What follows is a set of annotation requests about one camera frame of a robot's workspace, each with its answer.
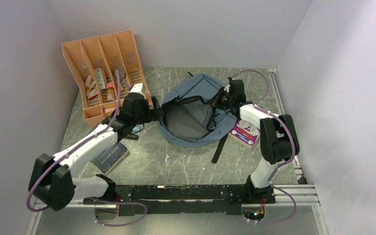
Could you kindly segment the blue grey student backpack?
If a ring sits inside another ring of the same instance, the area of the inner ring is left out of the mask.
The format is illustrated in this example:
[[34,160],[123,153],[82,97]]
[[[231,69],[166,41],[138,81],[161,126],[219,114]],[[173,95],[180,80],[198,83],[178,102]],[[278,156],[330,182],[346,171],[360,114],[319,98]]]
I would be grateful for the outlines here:
[[229,110],[218,107],[219,91],[224,87],[221,81],[203,73],[177,85],[161,104],[163,137],[186,148],[218,142],[211,160],[217,163],[228,133],[238,120]]

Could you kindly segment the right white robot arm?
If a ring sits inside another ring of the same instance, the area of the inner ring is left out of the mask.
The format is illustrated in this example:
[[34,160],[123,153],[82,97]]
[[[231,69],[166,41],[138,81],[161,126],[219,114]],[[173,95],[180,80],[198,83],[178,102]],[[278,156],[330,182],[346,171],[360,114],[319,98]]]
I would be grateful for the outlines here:
[[255,203],[263,197],[262,188],[271,185],[279,168],[292,161],[300,151],[293,118],[289,114],[274,114],[247,101],[243,81],[232,78],[229,78],[218,104],[229,109],[238,120],[259,129],[262,159],[249,176],[252,185],[244,193],[249,202]]

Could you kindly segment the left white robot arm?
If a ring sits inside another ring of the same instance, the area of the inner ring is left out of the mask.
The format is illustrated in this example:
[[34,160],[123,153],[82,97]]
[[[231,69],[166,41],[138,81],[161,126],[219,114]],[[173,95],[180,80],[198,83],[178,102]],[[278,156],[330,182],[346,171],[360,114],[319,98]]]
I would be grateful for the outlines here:
[[104,150],[119,143],[132,133],[138,124],[161,120],[163,113],[156,97],[150,104],[144,95],[130,92],[123,105],[105,118],[91,133],[71,147],[49,156],[42,154],[34,164],[28,185],[27,208],[35,196],[46,205],[59,211],[71,201],[90,198],[108,204],[116,198],[116,184],[98,174],[90,178],[77,178],[77,173]]

